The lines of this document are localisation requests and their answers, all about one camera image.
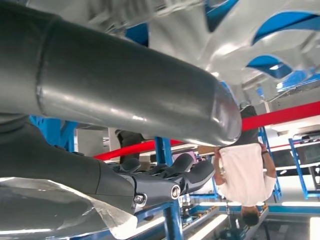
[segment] blue lift frame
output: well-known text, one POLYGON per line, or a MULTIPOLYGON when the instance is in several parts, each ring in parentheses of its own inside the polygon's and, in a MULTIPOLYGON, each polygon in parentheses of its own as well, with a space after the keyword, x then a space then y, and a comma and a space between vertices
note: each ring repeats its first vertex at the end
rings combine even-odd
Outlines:
POLYGON ((65 148, 69 152, 75 151, 74 131, 78 125, 77 122, 65 121, 63 125, 61 120, 55 118, 30 116, 29 119, 40 129, 48 143, 65 148))
MULTIPOLYGON (((272 152, 270 149, 269 142, 268 141, 268 137, 265 127, 260 127, 258 135, 262 138, 262 141, 268 149, 268 152, 270 155, 271 159, 275 162, 275 160, 273 159, 272 152)), ((276 176, 276 181, 274 185, 273 196, 276 197, 278 201, 279 201, 282 197, 282 189, 280 188, 279 181, 278 180, 278 175, 276 176)))
MULTIPOLYGON (((155 137, 155 156, 158 164, 173 164, 170 139, 155 137)), ((163 210, 165 229, 167 240, 183 240, 183 224, 179 201, 177 199, 163 210)))
POLYGON ((297 153, 296 149, 294 148, 294 143, 300 143, 301 142, 301 139, 297 139, 293 140, 292 138, 288 139, 291 149, 292 151, 293 159, 294 160, 295 165, 297 166, 297 172, 299 176, 300 183, 302 187, 302 192, 303 193, 303 196, 305 199, 308 199, 309 197, 320 197, 320 191, 318 190, 307 190, 307 187, 306 186, 305 180, 303 179, 303 172, 301 171, 300 164, 299 163, 299 157, 297 153))

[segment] red barrier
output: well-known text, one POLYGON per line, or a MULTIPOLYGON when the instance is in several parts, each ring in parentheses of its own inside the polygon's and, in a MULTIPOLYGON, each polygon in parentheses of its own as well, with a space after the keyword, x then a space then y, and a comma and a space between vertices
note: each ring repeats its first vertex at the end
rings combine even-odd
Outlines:
MULTIPOLYGON (((170 141, 172 146, 177 145, 177 144, 182 144, 181 141, 177 141, 177 140, 171 140, 170 141)), ((139 144, 134 144, 131 146, 126 146, 119 148, 114 151, 109 151, 109 152, 104 152, 99 155, 96 155, 94 158, 100 159, 100 160, 109 160, 112 158, 120 157, 120 156, 125 156, 129 154, 135 154, 135 153, 141 153, 141 152, 146 152, 146 151, 152 151, 155 150, 155 141, 146 141, 139 144)))
MULTIPOLYGON (((245 118, 242 120, 242 130, 247 131, 250 129, 263 127, 266 125, 286 123, 318 115, 320 115, 320 101, 245 118)), ((171 145, 177 145, 181 143, 181 141, 171 140, 171 145)), ((105 152, 94 156, 94 158, 105 161, 119 156, 152 150, 155 150, 154 140, 122 147, 114 151, 105 152)))

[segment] exhaust pipe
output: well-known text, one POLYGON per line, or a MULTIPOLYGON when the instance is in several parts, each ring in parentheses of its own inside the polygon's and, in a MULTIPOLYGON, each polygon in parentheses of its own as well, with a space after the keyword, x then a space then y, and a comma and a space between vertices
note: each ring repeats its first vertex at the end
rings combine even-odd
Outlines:
POLYGON ((62 18, 0 2, 0 113, 226 146, 238 106, 208 72, 62 18))

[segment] bolt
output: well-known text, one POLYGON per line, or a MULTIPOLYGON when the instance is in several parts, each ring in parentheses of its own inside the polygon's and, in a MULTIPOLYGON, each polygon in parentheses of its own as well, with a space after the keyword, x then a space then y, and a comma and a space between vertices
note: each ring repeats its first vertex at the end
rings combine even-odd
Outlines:
POLYGON ((174 185, 171 191, 171 196, 172 199, 177 199, 180 195, 180 187, 178 185, 174 185))
POLYGON ((143 195, 136 195, 134 202, 137 204, 142 204, 145 198, 143 195))

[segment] white t-shirt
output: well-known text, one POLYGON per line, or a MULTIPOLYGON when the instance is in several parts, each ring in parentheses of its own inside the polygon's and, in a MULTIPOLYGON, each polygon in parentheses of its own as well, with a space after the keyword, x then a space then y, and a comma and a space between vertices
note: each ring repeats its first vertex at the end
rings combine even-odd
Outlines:
POLYGON ((226 182, 218 185, 226 199, 251 207, 271 196, 275 178, 263 173, 258 143, 229 146, 220 150, 226 182))

